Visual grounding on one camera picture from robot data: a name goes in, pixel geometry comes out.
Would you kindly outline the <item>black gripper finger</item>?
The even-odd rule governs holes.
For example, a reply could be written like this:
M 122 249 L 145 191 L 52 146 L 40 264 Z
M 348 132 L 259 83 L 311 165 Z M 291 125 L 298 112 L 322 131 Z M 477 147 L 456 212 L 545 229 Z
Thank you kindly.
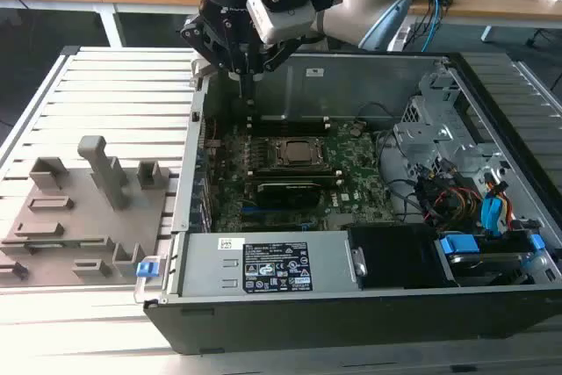
M 248 55 L 248 81 L 247 99 L 254 100 L 256 93 L 256 81 L 260 80 L 264 73 L 272 72 L 284 63 L 299 47 L 306 42 L 305 37 L 287 40 L 272 47 L 250 45 Z
M 229 18 L 220 19 L 216 30 L 202 16 L 194 16 L 186 20 L 180 35 L 203 59 L 237 81 L 240 97 L 248 98 L 246 56 Z

